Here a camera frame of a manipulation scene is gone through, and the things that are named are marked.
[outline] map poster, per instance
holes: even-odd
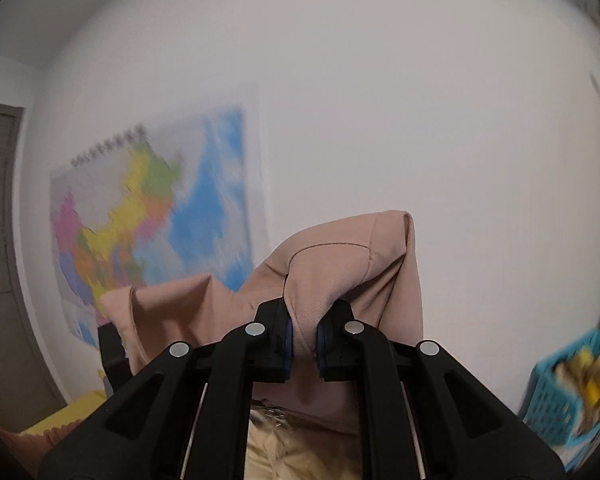
[[[76,337],[98,346],[108,290],[198,272],[237,290],[266,256],[255,114],[237,102],[135,124],[52,175],[54,267]]]

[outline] map of china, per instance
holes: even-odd
[[[180,179],[180,163],[169,165],[147,143],[130,152],[123,182],[127,193],[109,212],[107,225],[95,231],[82,225],[71,192],[54,221],[60,269],[86,305],[98,306],[100,296],[112,288],[144,285],[142,265],[134,257],[136,243],[151,240],[173,208],[171,187]]]

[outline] basket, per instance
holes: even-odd
[[[528,401],[523,420],[550,446],[580,446],[600,431],[600,421],[586,434],[573,436],[582,400],[565,391],[555,380],[554,367],[588,346],[594,355],[600,355],[600,330],[591,330],[582,338],[540,361],[532,372],[530,384],[535,389]]]

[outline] gray door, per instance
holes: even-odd
[[[0,105],[0,425],[21,431],[64,406],[31,331],[11,235],[11,163],[21,108]]]

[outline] yellow object in basket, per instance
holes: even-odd
[[[600,388],[593,379],[584,388],[584,400],[589,406],[595,406],[600,401]]]
[[[581,368],[589,367],[593,364],[593,361],[595,361],[593,352],[588,346],[583,346],[580,349],[580,351],[576,354],[576,359],[578,360],[578,364]]]

